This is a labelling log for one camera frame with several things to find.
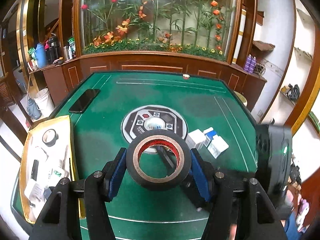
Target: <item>white bucket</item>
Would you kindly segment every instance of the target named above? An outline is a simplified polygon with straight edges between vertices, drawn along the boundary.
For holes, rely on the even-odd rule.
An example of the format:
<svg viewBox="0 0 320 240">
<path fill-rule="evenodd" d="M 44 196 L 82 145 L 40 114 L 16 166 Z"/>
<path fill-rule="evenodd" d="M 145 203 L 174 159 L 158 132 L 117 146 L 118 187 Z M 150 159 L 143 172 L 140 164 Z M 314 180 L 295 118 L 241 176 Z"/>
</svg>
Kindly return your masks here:
<svg viewBox="0 0 320 240">
<path fill-rule="evenodd" d="M 36 94 L 35 102 L 44 117 L 48 117 L 54 110 L 54 104 L 47 88 L 40 90 Z"/>
</svg>

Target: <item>metal screw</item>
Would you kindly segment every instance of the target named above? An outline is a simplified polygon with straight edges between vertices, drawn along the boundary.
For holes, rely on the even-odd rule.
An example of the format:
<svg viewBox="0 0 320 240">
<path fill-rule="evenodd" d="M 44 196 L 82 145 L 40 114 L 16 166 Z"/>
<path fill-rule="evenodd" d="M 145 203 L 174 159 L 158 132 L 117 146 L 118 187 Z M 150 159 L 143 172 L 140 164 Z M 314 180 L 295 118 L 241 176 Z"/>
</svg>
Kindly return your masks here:
<svg viewBox="0 0 320 240">
<path fill-rule="evenodd" d="M 63 178 L 61 181 L 60 181 L 60 184 L 64 185 L 64 184 L 67 184 L 69 181 L 68 178 Z"/>
<path fill-rule="evenodd" d="M 100 177 L 102 176 L 102 171 L 96 171 L 96 172 L 93 174 L 93 176 L 94 176 L 95 178 L 100 178 Z"/>
<path fill-rule="evenodd" d="M 224 174 L 221 171 L 216 172 L 216 177 L 219 179 L 222 179 L 224 177 Z"/>
<path fill-rule="evenodd" d="M 253 184 L 253 185 L 256 185 L 258 183 L 257 179 L 256 178 L 251 178 L 249 179 L 250 183 Z"/>
</svg>

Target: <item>electrical outlet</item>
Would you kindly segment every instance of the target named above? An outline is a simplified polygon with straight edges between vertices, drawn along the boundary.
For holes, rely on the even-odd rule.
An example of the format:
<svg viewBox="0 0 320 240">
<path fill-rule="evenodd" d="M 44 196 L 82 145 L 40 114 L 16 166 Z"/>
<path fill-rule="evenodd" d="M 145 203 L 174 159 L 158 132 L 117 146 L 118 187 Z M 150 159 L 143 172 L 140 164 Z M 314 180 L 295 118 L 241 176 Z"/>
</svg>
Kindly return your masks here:
<svg viewBox="0 0 320 240">
<path fill-rule="evenodd" d="M 262 117 L 262 115 L 263 115 L 263 112 L 262 112 L 261 110 L 259 110 L 258 116 L 259 116 L 259 117 Z"/>
</svg>

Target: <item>red inner label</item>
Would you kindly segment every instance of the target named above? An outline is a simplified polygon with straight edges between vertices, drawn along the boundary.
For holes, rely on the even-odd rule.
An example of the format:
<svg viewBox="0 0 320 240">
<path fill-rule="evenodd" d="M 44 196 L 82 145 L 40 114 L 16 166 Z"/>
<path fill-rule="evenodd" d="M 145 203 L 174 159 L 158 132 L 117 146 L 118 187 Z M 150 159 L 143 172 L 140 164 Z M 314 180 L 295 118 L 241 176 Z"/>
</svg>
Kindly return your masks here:
<svg viewBox="0 0 320 240">
<path fill-rule="evenodd" d="M 163 139 L 154 139 L 154 140 L 151 140 L 147 143 L 145 143 L 141 149 L 139 150 L 138 152 L 138 162 L 140 161 L 140 157 L 141 157 L 141 154 L 149 147 L 152 147 L 154 145 L 161 145 L 161 146 L 165 146 L 165 147 L 168 147 L 172 152 L 173 154 L 175 155 L 175 157 L 177 158 L 177 167 L 179 165 L 179 162 L 180 162 L 180 157 L 179 157 L 179 152 L 177 150 L 177 148 L 170 142 L 166 141 L 166 140 L 163 140 Z"/>
</svg>

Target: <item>black coffee maker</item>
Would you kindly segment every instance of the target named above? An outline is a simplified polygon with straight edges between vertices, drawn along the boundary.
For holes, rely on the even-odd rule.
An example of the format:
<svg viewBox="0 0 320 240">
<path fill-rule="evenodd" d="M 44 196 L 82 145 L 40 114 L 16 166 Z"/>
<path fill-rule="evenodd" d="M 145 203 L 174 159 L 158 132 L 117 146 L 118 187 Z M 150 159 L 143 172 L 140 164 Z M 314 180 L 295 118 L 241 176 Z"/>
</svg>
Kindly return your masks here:
<svg viewBox="0 0 320 240">
<path fill-rule="evenodd" d="M 48 64 L 52 64 L 56 59 L 61 57 L 58 38 L 54 33 L 52 33 L 52 35 L 54 36 L 48 39 L 49 48 L 45 50 L 48 59 Z"/>
</svg>

